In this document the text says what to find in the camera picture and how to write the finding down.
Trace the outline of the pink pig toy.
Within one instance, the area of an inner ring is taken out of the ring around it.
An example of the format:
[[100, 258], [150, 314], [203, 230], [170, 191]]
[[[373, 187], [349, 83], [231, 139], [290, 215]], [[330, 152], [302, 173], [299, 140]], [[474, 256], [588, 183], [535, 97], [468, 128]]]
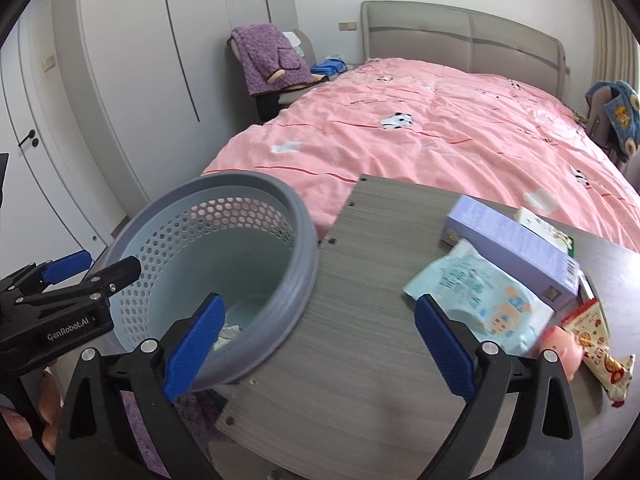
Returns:
[[575, 335], [557, 325], [550, 325], [544, 330], [538, 339], [537, 350], [539, 354], [553, 351], [558, 356], [569, 382], [574, 379], [584, 355], [584, 349]]

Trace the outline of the lavender long carton box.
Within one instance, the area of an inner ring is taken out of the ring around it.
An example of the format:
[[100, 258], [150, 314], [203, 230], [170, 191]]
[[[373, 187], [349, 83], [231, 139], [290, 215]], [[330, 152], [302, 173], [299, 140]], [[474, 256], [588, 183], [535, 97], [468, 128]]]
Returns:
[[442, 241], [466, 240], [485, 259], [560, 312], [578, 297], [578, 262], [525, 226], [466, 195], [446, 217]]

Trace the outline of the red white snack wrapper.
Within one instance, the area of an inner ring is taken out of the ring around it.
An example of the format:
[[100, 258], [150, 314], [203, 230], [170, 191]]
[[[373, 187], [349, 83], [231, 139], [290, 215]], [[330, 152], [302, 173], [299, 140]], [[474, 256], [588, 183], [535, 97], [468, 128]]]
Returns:
[[636, 356], [616, 359], [610, 350], [610, 331], [602, 304], [591, 299], [562, 319], [562, 327], [582, 347], [582, 362], [600, 382], [614, 408], [626, 402]]

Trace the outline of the white tissue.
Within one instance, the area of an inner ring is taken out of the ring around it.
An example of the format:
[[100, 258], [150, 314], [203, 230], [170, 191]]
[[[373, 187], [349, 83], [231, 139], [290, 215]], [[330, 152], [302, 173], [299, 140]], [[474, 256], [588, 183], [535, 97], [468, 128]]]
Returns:
[[234, 341], [241, 334], [242, 328], [239, 325], [224, 324], [214, 342], [213, 349], [215, 351], [218, 351], [221, 348], [224, 348], [227, 344], [230, 344], [230, 342]]

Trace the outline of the grey chair left of bed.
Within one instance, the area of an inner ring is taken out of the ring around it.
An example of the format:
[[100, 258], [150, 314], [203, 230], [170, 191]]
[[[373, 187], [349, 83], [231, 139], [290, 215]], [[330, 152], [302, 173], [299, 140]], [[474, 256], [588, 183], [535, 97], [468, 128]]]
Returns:
[[288, 107], [280, 103], [282, 94], [304, 92], [328, 80], [311, 73], [307, 62], [276, 25], [235, 27], [227, 44], [241, 65], [261, 122], [269, 122]]

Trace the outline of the green white small box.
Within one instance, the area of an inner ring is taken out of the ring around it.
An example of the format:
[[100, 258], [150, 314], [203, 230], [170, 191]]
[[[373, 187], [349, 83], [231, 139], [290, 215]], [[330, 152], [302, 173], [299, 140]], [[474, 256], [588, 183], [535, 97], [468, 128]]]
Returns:
[[554, 247], [562, 250], [562, 252], [565, 252], [570, 257], [574, 257], [574, 238], [570, 237], [555, 226], [552, 226], [551, 223], [549, 223], [547, 220], [544, 220], [544, 218], [537, 216], [533, 213], [533, 211], [521, 207], [516, 212], [516, 214], [514, 214], [514, 219], [521, 226], [525, 226], [526, 229], [534, 232], [536, 235], [543, 238]]

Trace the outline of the pink bed duvet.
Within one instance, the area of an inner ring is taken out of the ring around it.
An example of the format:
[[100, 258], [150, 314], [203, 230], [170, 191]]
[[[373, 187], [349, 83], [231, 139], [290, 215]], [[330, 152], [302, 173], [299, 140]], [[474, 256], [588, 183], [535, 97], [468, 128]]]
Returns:
[[639, 196], [555, 96], [525, 82], [380, 58], [234, 136], [210, 174], [258, 171], [294, 188], [319, 234], [360, 177], [527, 208], [629, 249]]

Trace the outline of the blue bag on nightstand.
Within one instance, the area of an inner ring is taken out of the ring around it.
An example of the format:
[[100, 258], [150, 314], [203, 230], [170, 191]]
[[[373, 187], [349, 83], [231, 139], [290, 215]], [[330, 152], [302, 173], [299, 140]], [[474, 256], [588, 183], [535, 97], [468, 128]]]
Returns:
[[347, 64], [341, 58], [326, 58], [310, 68], [311, 73], [322, 77], [333, 77], [348, 71]]

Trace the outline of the grey upholstered headboard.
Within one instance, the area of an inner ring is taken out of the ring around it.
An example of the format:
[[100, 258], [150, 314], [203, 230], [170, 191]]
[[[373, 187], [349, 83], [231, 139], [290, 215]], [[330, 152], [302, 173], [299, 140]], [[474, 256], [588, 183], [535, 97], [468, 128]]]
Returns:
[[405, 58], [493, 74], [563, 96], [561, 41], [518, 22], [457, 6], [371, 0], [361, 3], [360, 23], [365, 58]]

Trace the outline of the grey perforated trash basket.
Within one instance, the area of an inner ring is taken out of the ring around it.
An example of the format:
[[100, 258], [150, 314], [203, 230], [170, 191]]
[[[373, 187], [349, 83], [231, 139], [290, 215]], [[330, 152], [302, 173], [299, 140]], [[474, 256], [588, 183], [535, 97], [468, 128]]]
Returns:
[[242, 334], [209, 352], [193, 390], [232, 384], [283, 344], [304, 313], [318, 271], [317, 233], [307, 207], [283, 181], [223, 171], [168, 192], [140, 211], [98, 262], [135, 256], [140, 278], [111, 299], [114, 328], [104, 354], [131, 351], [188, 318], [212, 292], [224, 324]]

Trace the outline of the blue baby wipes pack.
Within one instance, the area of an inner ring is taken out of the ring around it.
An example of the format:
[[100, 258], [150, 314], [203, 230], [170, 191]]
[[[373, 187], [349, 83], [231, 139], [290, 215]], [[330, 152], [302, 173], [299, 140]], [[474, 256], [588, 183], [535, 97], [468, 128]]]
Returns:
[[416, 274], [404, 292], [414, 300], [431, 295], [448, 318], [468, 326], [478, 341], [491, 340], [514, 356], [533, 348], [553, 315], [467, 240]]

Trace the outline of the purple fluffy rug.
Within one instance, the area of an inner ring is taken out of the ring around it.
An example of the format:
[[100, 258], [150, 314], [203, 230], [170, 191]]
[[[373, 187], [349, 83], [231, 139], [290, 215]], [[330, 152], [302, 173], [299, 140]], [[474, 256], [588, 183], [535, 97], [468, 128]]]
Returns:
[[[134, 440], [136, 440], [145, 465], [150, 471], [169, 479], [170, 475], [160, 459], [160, 454], [157, 453], [134, 394], [129, 391], [122, 391], [120, 396], [122, 397], [122, 404], [124, 404]], [[209, 391], [185, 393], [182, 396], [178, 396], [174, 403], [174, 408], [200, 451], [213, 463], [213, 455], [209, 451], [209, 445], [214, 441], [224, 440], [224, 437], [221, 437], [216, 429], [216, 420], [220, 411], [216, 407], [212, 394]]]

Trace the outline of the beige curtain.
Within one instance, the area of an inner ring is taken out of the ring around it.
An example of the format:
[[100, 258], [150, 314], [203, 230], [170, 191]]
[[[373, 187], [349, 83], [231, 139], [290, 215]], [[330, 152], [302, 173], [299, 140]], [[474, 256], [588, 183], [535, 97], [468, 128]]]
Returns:
[[594, 16], [593, 79], [623, 80], [639, 89], [639, 43], [612, 0], [591, 0]]

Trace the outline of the purple knitted blanket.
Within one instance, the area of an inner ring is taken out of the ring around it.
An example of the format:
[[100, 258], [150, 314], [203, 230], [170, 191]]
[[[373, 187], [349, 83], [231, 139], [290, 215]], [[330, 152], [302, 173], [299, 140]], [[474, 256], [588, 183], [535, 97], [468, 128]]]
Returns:
[[250, 96], [305, 87], [319, 81], [276, 25], [235, 27], [231, 41], [238, 48]]

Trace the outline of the white wardrobe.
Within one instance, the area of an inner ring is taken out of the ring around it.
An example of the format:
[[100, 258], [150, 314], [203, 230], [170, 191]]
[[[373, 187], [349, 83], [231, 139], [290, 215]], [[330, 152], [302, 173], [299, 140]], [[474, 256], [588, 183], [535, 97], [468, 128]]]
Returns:
[[232, 30], [297, 26], [295, 0], [52, 0], [52, 18], [70, 106], [129, 211], [197, 177], [256, 122]]

